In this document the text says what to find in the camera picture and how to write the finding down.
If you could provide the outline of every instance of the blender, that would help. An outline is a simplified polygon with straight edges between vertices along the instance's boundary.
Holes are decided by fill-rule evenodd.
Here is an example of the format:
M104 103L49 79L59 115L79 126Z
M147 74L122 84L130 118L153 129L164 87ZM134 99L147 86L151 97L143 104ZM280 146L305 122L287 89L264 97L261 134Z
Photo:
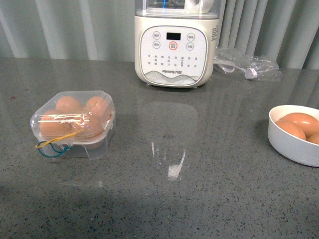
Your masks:
M213 71L221 0L135 0L135 71L149 85L196 88Z

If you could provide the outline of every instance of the egg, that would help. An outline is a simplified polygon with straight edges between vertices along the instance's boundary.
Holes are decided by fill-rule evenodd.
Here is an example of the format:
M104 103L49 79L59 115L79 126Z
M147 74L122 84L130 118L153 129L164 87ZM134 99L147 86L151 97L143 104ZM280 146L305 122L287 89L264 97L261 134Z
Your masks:
M313 134L319 133L319 120L305 113L290 113L282 117L283 120L288 120L296 123L304 131L306 138Z
M276 121L275 124L282 130L284 130L285 132L292 134L293 136L297 138L300 138L303 140L306 139L306 135L304 131L301 129L301 127L292 121L280 119Z
M307 139L307 141L319 145L319 133L313 134Z
M111 109L109 102L101 96L91 97L84 108L88 113L99 117L101 120L109 120Z
M93 144L86 144L85 148L88 150L93 150L99 148L104 143L104 140L101 140L99 142L93 143Z
M45 138L56 138L71 133L71 124L64 120L64 115L56 110L50 110L40 116L39 127Z
M57 102L55 109L64 113L72 114L83 110L82 104L72 96L62 96Z
M92 138L104 131L100 119L93 115L83 114L71 123L72 131L76 132L76 138Z

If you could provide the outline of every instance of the white ceramic bowl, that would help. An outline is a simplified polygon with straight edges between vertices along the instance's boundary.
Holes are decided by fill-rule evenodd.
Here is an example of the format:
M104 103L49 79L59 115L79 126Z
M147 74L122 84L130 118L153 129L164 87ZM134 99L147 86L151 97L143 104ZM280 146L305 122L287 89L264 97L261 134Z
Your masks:
M304 106L277 106L269 111L268 139L280 154L297 163L319 167L319 145L299 139L279 128L275 122L289 113L306 113L319 119L319 110Z

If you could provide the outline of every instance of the red button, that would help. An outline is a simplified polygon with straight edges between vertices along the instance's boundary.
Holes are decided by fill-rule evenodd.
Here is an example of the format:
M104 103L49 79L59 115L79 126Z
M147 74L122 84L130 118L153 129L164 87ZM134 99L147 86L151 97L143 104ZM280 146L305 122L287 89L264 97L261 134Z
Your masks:
M175 41L171 41L168 45L170 50L175 51L177 49L177 43Z

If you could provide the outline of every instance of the blue rubber band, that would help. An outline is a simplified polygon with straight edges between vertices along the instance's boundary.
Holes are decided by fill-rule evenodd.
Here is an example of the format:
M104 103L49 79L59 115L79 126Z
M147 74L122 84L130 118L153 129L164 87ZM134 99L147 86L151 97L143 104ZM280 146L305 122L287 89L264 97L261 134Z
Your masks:
M42 143L45 143L46 141L41 141L38 143L38 146L40 146ZM56 158L64 154L66 151L70 150L72 147L66 146L62 151L56 150L53 146L52 143L49 143L51 148L53 149L54 152L58 153L57 155L46 155L45 153L42 152L41 148L38 148L39 153L47 158Z

